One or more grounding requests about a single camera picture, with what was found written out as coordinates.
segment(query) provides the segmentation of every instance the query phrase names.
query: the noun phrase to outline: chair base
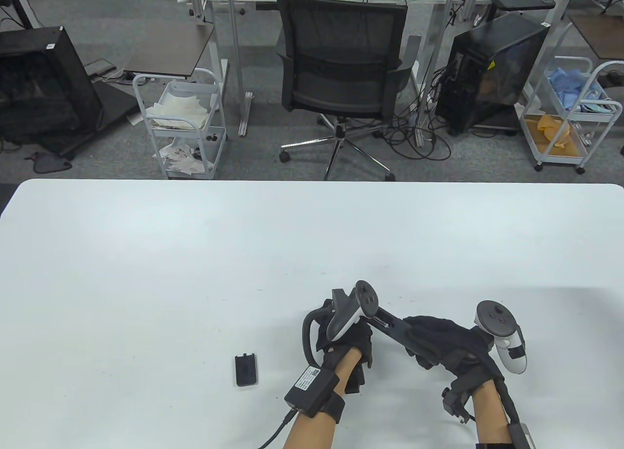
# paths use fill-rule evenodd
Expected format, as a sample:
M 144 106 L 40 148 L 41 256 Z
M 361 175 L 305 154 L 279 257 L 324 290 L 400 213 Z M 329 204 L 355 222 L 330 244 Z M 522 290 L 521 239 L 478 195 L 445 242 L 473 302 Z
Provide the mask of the chair base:
M 363 134 L 366 134 L 366 133 L 372 133 L 372 132 L 374 132 L 376 130 L 382 129 L 383 126 L 372 127 L 372 128 L 365 129 L 365 130 L 356 129 L 356 130 L 348 131 L 346 133 L 343 130 L 341 125 L 334 126 L 334 124 L 332 124 L 332 122 L 327 118 L 326 115 L 319 115 L 319 117 L 317 119 L 317 122 L 319 124 L 325 125 L 328 128 L 336 131 L 336 134 L 331 136 L 331 137 L 322 137 L 320 139 L 306 140 L 304 142 L 289 143 L 289 144 L 286 144 L 286 145 L 282 145 L 281 146 L 281 152 L 279 153 L 279 161 L 281 161 L 283 163 L 290 161 L 290 154 L 288 153 L 287 150 L 290 150 L 292 148 L 303 148 L 303 147 L 310 147 L 310 146 L 314 146 L 314 145 L 323 145 L 323 144 L 328 144 L 328 143 L 334 143 L 334 149 L 333 149 L 333 151 L 331 153 L 330 162 L 327 165 L 327 169 L 325 170 L 325 177 L 323 177 L 323 180 L 327 181 L 327 179 L 328 179 L 328 177 L 330 175 L 330 172 L 332 171 L 332 168 L 334 166 L 334 163 L 336 162 L 336 157 L 338 155 L 338 152 L 346 144 L 346 145 L 350 146 L 351 148 L 353 148 L 353 150 L 358 152 L 363 157 L 365 157 L 368 160 L 374 162 L 374 164 L 379 166 L 379 168 L 382 168 L 386 172 L 386 176 L 385 176 L 385 180 L 386 181 L 396 181 L 396 178 L 394 177 L 394 175 L 392 174 L 392 172 L 390 171 L 390 169 L 386 165 L 384 165 L 379 160 L 377 160 L 377 159 L 371 157 L 370 155 L 368 155 L 368 153 L 366 153 L 364 150 L 359 148 L 356 144 L 354 144 L 352 141 L 350 141 L 347 138 L 347 136 L 355 137 L 356 135 L 363 135 Z

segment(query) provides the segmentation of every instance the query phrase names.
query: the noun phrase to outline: floor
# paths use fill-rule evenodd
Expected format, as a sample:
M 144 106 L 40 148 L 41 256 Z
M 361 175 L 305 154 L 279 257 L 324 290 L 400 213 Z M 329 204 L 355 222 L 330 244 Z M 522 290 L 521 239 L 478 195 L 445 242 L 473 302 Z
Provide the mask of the floor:
M 87 63 L 105 58 L 123 67 L 130 58 L 138 39 L 149 31 L 155 20 L 188 21 L 188 7 L 164 0 L 30 0 L 44 25 L 64 25 L 82 61 Z M 423 34 L 428 25 L 430 6 L 411 7 L 406 34 Z M 287 164 L 279 162 L 278 146 L 299 140 L 320 137 L 327 130 L 316 124 L 315 115 L 307 112 L 287 113 L 281 105 L 281 65 L 273 52 L 279 31 L 276 12 L 257 12 L 247 6 L 238 16 L 246 88 L 256 96 L 246 138 L 235 136 L 238 106 L 234 93 L 226 96 L 226 112 L 230 124 L 228 142 L 217 173 L 217 179 L 315 180 L 321 179 L 330 157 L 329 147 L 292 152 Z M 216 25 L 225 57 L 231 57 L 232 44 L 228 14 L 217 15 Z M 11 28 L 4 22 L 2 28 Z M 450 26 L 438 66 L 448 60 L 452 38 L 468 25 Z M 564 43 L 566 54 L 588 54 L 588 48 L 576 32 Z M 209 66 L 203 59 L 200 65 Z M 232 74 L 230 92 L 236 90 Z M 409 102 L 410 91 L 401 100 Z M 611 131 L 579 176 L 570 166 L 547 166 L 541 173 L 533 170 L 524 137 L 475 135 L 448 137 L 452 149 L 446 161 L 412 161 L 395 153 L 382 141 L 367 137 L 361 147 L 390 166 L 397 181 L 470 181 L 470 182 L 607 182 L 624 185 L 624 133 Z M 32 177 L 33 163 L 25 161 L 37 148 L 27 146 L 16 153 L 0 154 L 0 182 L 22 182 Z M 101 135 L 72 161 L 73 168 L 43 177 L 71 178 L 160 178 L 162 175 L 145 127 L 123 123 Z M 439 146 L 434 157 L 445 156 Z M 376 168 L 345 149 L 339 158 L 332 179 L 376 181 L 383 179 Z

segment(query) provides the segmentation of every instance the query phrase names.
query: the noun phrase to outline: mesh chair back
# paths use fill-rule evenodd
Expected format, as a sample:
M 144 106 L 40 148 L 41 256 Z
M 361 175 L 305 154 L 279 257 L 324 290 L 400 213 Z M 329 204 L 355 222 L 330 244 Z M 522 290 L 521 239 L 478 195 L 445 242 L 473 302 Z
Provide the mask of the mesh chair back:
M 277 0 L 294 63 L 291 108 L 379 117 L 386 73 L 400 65 L 407 6 Z

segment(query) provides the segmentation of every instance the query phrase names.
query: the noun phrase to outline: orange cloth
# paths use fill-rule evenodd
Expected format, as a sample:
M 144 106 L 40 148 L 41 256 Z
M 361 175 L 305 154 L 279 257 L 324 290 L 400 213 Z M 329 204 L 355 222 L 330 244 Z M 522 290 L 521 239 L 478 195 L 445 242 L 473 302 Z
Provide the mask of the orange cloth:
M 561 119 L 556 119 L 551 115 L 543 115 L 537 123 L 537 129 L 544 133 L 548 141 L 552 141 L 555 135 L 557 135 L 562 123 L 563 121 Z M 570 124 L 566 122 L 564 130 L 561 132 L 561 135 L 559 135 L 557 143 L 555 143 L 555 147 L 564 148 L 566 144 L 570 143 Z

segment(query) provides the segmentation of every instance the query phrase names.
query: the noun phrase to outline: white vr controller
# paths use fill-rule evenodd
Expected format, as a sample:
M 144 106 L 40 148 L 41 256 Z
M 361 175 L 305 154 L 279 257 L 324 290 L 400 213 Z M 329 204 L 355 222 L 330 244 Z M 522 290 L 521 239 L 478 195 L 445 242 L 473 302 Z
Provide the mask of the white vr controller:
M 359 280 L 348 296 L 341 289 L 333 290 L 332 299 L 335 314 L 327 327 L 327 338 L 330 341 L 342 337 L 361 317 L 366 318 L 377 328 L 380 328 L 379 324 L 387 327 L 382 320 L 376 321 L 380 309 L 379 300 L 369 283 Z M 509 310 L 495 301 L 482 301 L 477 305 L 474 322 L 482 331 L 493 337 L 505 368 L 514 374 L 524 373 L 527 369 L 524 338 L 520 326 Z
M 505 368 L 514 374 L 524 373 L 527 369 L 524 338 L 509 310 L 495 301 L 482 301 L 477 305 L 474 323 L 494 337 L 496 351 Z

